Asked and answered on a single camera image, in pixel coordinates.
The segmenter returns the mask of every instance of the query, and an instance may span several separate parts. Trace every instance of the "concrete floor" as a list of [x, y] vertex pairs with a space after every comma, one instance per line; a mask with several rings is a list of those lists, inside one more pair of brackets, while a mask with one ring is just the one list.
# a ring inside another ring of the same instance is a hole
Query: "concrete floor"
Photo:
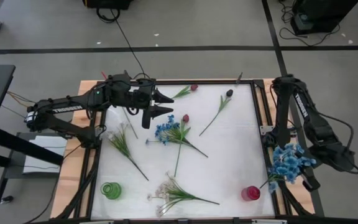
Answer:
[[[276, 31], [284, 25], [281, 5], [268, 1]], [[77, 0], [10, 0], [0, 11], [4, 27], [0, 49], [127, 47], [116, 24], [102, 23], [92, 9]], [[273, 46], [259, 0], [135, 0], [119, 19], [133, 47], [251, 45]], [[308, 41], [318, 40], [311, 35]], [[323, 45], [358, 45], [358, 5], [341, 23], [341, 30]], [[280, 45], [301, 46], [296, 40]], [[281, 75], [274, 51], [225, 50], [136, 53], [154, 78], [274, 78]], [[283, 52], [289, 73], [307, 83], [320, 112], [350, 122], [355, 130], [352, 150], [358, 164], [358, 50]], [[17, 69], [11, 91], [31, 100], [74, 95], [80, 80], [100, 79], [100, 71], [140, 72], [130, 53], [7, 54], [0, 64]], [[22, 114], [25, 109], [6, 98], [3, 105]], [[342, 142], [348, 129], [330, 121]], [[0, 128], [27, 132], [22, 119], [0, 109]], [[322, 166], [315, 170], [327, 217], [358, 218], [358, 175]], [[0, 206], [0, 223], [22, 223], [44, 209], [55, 180], [10, 180], [6, 195], [15, 201]], [[48, 210], [39, 220], [49, 217]]]

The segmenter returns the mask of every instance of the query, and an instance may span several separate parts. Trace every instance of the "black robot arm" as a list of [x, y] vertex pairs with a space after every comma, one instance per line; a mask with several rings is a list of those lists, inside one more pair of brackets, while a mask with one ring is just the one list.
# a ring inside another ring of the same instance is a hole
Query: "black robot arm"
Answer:
[[[132, 86], [139, 89], [131, 91]], [[25, 121], [31, 131], [49, 128], [77, 137], [83, 147], [96, 147], [99, 139], [94, 127], [81, 128], [56, 118], [55, 114], [86, 110], [88, 118], [91, 119], [95, 112], [104, 111], [110, 106], [121, 106], [127, 108], [131, 115], [143, 110], [142, 127], [148, 129], [152, 118], [173, 111], [171, 108], [152, 105], [153, 100], [156, 103], [173, 103], [172, 99], [162, 95], [155, 88], [154, 79], [141, 78], [136, 83], [131, 83], [130, 76], [124, 72], [124, 74], [109, 75], [107, 80], [95, 85], [84, 95], [40, 100], [34, 106], [27, 108], [28, 115]]]
[[[268, 147], [274, 148], [280, 146], [284, 148], [284, 145], [290, 142], [290, 130], [287, 128], [287, 123], [290, 97], [293, 96], [304, 120], [303, 129], [305, 136], [313, 144], [305, 150], [306, 157], [314, 158], [317, 161], [313, 168], [315, 169], [321, 164], [326, 164], [341, 172], [358, 174], [358, 167], [354, 164], [355, 153], [349, 149], [353, 136], [353, 128], [343, 121], [320, 113], [308, 93], [306, 84], [293, 75], [276, 78], [273, 81], [272, 88], [277, 95], [276, 123], [273, 130], [264, 136], [264, 144]], [[339, 141], [332, 127], [323, 116], [340, 121], [350, 127], [351, 138], [347, 146], [344, 146]], [[307, 190], [311, 192], [320, 187], [311, 167], [301, 169], [301, 173], [304, 180], [303, 185]], [[279, 185], [300, 215], [310, 215], [296, 201], [284, 183]]]

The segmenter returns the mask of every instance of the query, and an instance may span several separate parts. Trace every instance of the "red cup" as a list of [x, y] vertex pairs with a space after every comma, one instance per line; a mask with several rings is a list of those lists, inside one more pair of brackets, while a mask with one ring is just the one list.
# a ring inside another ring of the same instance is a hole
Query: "red cup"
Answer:
[[249, 186], [247, 188], [242, 189], [241, 197], [246, 202], [251, 202], [254, 200], [258, 200], [260, 197], [260, 190], [255, 186]]

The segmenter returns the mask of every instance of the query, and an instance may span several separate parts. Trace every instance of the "green cup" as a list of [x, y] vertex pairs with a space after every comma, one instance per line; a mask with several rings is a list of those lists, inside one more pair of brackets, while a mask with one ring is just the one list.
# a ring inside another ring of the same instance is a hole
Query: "green cup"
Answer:
[[100, 191], [106, 198], [114, 200], [117, 199], [121, 195], [121, 186], [118, 183], [104, 183]]

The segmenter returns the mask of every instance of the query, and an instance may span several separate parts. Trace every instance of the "black speaker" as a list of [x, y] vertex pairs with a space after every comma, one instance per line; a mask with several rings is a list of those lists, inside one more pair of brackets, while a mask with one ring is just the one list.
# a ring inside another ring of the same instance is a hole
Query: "black speaker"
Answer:
[[127, 10], [133, 0], [82, 0], [88, 8]]
[[291, 26], [296, 35], [332, 32], [358, 0], [297, 0]]

